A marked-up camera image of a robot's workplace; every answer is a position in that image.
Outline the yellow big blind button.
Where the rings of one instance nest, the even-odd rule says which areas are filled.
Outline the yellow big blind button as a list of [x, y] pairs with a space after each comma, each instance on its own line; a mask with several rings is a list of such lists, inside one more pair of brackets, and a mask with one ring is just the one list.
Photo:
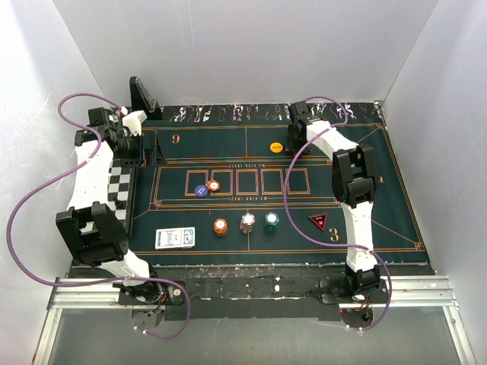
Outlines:
[[280, 142], [273, 142], [270, 144], [269, 150], [274, 154], [279, 154], [284, 150], [284, 147]]

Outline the purple small blind button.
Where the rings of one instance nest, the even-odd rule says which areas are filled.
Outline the purple small blind button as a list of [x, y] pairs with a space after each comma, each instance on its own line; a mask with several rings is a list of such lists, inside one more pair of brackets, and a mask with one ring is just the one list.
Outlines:
[[195, 192], [195, 195], [197, 197], [200, 197], [200, 198], [205, 197], [208, 194], [208, 187], [206, 185], [203, 185], [203, 184], [198, 185], [197, 187], [195, 187], [194, 192]]

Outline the orange chips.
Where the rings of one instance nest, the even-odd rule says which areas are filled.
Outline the orange chips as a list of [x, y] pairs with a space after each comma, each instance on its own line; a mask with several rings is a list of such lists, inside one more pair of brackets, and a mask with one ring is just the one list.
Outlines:
[[220, 182], [218, 182], [214, 179], [210, 179], [207, 182], [207, 187], [211, 192], [217, 192], [220, 189], [221, 185], [220, 185]]

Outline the orange red chip stack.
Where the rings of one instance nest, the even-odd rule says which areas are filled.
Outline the orange red chip stack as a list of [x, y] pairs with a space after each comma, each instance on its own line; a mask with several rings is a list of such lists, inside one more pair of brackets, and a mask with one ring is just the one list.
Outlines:
[[227, 221], [223, 218], [216, 219], [213, 224], [213, 229], [217, 236], [225, 236], [228, 232]]

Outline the red triangular all-in marker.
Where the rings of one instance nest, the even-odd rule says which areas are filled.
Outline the red triangular all-in marker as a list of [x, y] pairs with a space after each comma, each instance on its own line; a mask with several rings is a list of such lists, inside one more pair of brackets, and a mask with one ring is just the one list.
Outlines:
[[309, 217], [310, 221], [316, 225], [321, 231], [325, 230], [327, 214], [315, 214]]

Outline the peach blue chip stack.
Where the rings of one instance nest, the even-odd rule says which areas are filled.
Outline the peach blue chip stack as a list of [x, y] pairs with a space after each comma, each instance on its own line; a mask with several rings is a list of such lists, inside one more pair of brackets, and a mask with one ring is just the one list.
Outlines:
[[250, 233], [253, 230], [253, 226], [256, 222], [256, 218], [251, 213], [246, 213], [240, 220], [240, 230], [243, 233]]

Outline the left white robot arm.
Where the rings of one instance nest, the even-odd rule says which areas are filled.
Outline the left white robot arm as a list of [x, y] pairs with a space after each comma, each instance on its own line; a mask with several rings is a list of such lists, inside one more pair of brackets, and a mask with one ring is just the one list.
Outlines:
[[136, 286], [143, 303], [156, 303], [162, 286], [149, 278], [149, 264], [129, 249], [126, 229], [109, 206], [109, 175], [113, 160], [129, 168], [165, 165], [158, 137], [142, 132], [143, 110], [116, 114], [100, 107], [89, 110], [88, 117], [87, 128], [75, 134], [75, 153], [85, 165], [76, 173], [68, 208], [57, 214], [56, 226], [76, 263], [121, 277], [124, 286]]

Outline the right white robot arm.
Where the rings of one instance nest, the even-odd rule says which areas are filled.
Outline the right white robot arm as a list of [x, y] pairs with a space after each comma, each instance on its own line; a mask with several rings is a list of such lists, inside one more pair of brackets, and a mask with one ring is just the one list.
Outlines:
[[345, 107], [339, 108], [344, 120], [332, 125], [315, 116], [305, 100], [289, 106], [288, 150], [294, 157], [284, 187], [288, 188], [294, 165], [310, 145], [319, 148], [332, 161], [332, 191], [342, 208], [347, 239], [344, 291], [351, 301], [358, 303], [380, 285], [371, 226], [378, 172], [374, 149], [360, 146], [337, 130], [349, 118]]

